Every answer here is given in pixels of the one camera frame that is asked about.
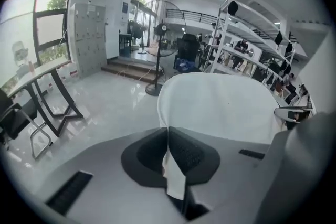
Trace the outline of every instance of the fan base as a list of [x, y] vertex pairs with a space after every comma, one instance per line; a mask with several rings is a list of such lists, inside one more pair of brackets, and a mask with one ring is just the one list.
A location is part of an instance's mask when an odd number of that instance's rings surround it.
[[156, 87], [155, 87], [155, 84], [148, 84], [146, 86], [146, 93], [148, 93], [149, 95], [152, 95], [152, 96], [159, 96], [160, 94], [160, 91], [162, 89], [162, 84], [157, 84]]

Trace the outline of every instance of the black table legs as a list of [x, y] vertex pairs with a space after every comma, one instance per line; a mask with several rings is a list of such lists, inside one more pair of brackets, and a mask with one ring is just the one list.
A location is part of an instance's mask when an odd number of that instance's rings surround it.
[[[29, 92], [31, 99], [33, 100], [38, 112], [41, 114], [43, 120], [45, 121], [45, 123], [49, 126], [49, 128], [52, 130], [52, 132], [59, 137], [61, 132], [62, 132], [62, 128], [64, 127], [65, 123], [67, 122], [67, 120], [71, 120], [71, 119], [78, 119], [78, 118], [82, 118], [83, 115], [79, 112], [79, 110], [77, 109], [74, 100], [72, 99], [72, 97], [70, 96], [70, 94], [68, 93], [67, 89], [64, 87], [57, 71], [54, 69], [51, 72], [51, 76], [54, 79], [54, 82], [57, 86], [57, 88], [59, 89], [59, 91], [61, 92], [62, 96], [64, 97], [64, 99], [67, 101], [67, 103], [69, 104], [68, 107], [65, 109], [64, 113], [60, 113], [60, 114], [54, 114], [48, 103], [46, 102], [44, 96], [42, 95], [41, 89], [38, 86], [37, 81], [34, 81], [34, 84], [36, 86], [36, 90], [38, 92], [38, 94], [41, 97], [42, 103], [44, 104], [44, 106], [46, 107], [47, 111], [50, 113], [50, 115], [53, 118], [62, 118], [61, 123], [59, 124], [58, 128], [55, 128], [54, 125], [51, 123], [51, 121], [49, 120], [48, 116], [46, 115], [46, 113], [44, 112], [42, 106], [40, 105], [34, 90], [33, 90], [33, 86], [32, 84], [28, 84], [25, 89]], [[68, 115], [70, 110], [73, 110], [76, 114], [75, 115]]]

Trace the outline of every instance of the glossy floor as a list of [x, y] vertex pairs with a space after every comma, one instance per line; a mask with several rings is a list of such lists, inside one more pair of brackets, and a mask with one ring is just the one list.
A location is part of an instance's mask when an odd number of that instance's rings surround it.
[[[35, 128], [31, 124], [26, 127], [17, 139], [10, 141], [6, 152], [15, 178], [35, 193], [50, 172], [89, 146], [159, 127], [158, 98], [145, 93], [146, 85], [103, 71], [66, 85], [84, 119], [69, 121], [60, 138], [44, 127], [54, 143], [37, 161], [31, 155], [29, 143]], [[46, 95], [46, 100], [56, 113], [66, 108], [58, 89]], [[40, 115], [35, 122], [42, 123]], [[39, 152], [45, 142], [46, 138], [38, 133], [34, 138], [35, 150]]]

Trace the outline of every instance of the stair step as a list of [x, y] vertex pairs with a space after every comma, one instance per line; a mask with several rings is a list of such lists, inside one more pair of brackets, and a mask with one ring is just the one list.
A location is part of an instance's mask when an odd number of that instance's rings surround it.
[[141, 71], [137, 69], [133, 69], [132, 67], [129, 66], [128, 70], [125, 68], [125, 66], [118, 66], [118, 65], [111, 65], [108, 64], [106, 66], [101, 67], [101, 70], [107, 71], [113, 74], [119, 73], [121, 76], [125, 76], [127, 78], [139, 80], [141, 78], [141, 81], [147, 82], [147, 83], [153, 83], [155, 80], [155, 74], [154, 73], [148, 73], [148, 68], [146, 71]]
[[150, 73], [155, 74], [155, 68], [153, 68], [152, 65], [145, 65], [143, 63], [138, 63], [138, 62], [133, 62], [133, 61], [126, 61], [126, 60], [121, 60], [121, 59], [114, 59], [109, 61], [110, 65], [114, 65], [114, 66], [122, 66], [124, 69], [127, 70], [127, 66], [128, 68], [132, 68], [138, 71], [142, 71], [147, 73], [151, 68]]

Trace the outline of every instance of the staircase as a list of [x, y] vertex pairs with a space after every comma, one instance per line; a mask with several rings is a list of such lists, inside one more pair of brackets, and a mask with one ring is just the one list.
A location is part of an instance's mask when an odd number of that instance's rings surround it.
[[[155, 67], [153, 63], [144, 64], [134, 62], [134, 59], [113, 59], [109, 60], [106, 66], [101, 67], [101, 70], [113, 74], [119, 74], [127, 78], [141, 80], [147, 83], [153, 83], [155, 80]], [[163, 75], [162, 70], [159, 71], [159, 77]]]

